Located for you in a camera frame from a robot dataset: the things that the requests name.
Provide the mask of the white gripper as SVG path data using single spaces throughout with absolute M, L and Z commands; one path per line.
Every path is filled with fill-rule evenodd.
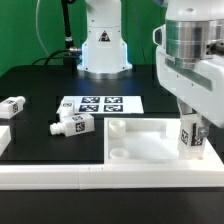
M 192 108 L 201 114 L 196 136 L 207 137 L 211 123 L 224 128 L 224 57 L 214 55 L 196 62 L 193 70 L 182 69 L 166 54 L 164 25 L 153 31 L 153 42 L 160 85 L 178 98 L 180 115 L 191 114 Z

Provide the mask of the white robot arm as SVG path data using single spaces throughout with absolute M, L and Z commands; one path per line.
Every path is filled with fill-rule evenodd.
M 121 36 L 121 0 L 84 0 L 87 39 L 78 69 L 98 79 L 132 68 Z M 224 128 L 224 0 L 154 0 L 166 9 L 153 30 L 160 85 L 196 111 L 196 133 Z

